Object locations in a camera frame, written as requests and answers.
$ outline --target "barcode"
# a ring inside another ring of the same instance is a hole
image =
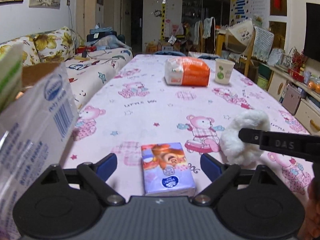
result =
[[[62,138],[65,138],[67,135],[73,118],[74,116],[71,111],[70,103],[67,99],[53,117]]]

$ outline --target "tissue pack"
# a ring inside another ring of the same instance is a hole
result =
[[[196,184],[180,143],[141,146],[146,196],[189,196]]]
[[[210,68],[198,58],[177,57],[165,63],[164,78],[168,85],[206,87],[209,77]]]

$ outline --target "drawer handle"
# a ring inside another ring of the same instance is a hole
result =
[[[318,132],[320,132],[320,126],[317,125],[317,124],[315,123],[315,121],[310,120],[310,124],[311,124]]]
[[[278,88],[278,95],[280,95],[280,91],[281,91],[281,88],[283,87],[283,83],[281,83],[280,85],[279,85],[279,88]]]

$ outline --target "paper cup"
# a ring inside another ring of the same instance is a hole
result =
[[[234,65],[235,63],[233,61],[217,58],[214,81],[222,85],[228,85]]]

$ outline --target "television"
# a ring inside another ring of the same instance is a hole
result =
[[[307,3],[306,38],[303,54],[320,62],[320,4]]]

